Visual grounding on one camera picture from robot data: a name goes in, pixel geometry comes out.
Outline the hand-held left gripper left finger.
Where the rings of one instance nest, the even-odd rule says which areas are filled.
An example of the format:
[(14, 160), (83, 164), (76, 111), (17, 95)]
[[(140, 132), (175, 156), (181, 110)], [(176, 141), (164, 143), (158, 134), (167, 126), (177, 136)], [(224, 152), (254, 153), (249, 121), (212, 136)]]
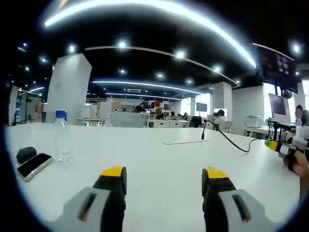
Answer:
[(53, 231), (121, 232), (126, 194), (126, 167), (104, 170), (93, 187), (82, 189), (64, 204), (63, 213), (53, 222)]

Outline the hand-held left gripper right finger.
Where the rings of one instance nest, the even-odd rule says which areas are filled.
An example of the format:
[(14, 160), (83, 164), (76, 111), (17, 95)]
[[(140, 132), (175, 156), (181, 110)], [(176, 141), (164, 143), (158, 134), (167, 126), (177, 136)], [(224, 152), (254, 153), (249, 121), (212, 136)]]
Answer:
[(262, 232), (264, 207), (243, 189), (236, 189), (223, 171), (202, 170), (202, 210), (207, 232)]

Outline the person's right hand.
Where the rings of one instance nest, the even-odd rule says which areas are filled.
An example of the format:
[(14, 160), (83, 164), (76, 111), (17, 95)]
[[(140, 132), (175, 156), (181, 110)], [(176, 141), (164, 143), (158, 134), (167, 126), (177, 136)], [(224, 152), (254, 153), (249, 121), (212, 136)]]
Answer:
[(283, 163), (290, 171), (293, 171), (300, 178), (309, 177), (309, 165), (304, 153), (297, 150), (293, 155), (287, 155)]

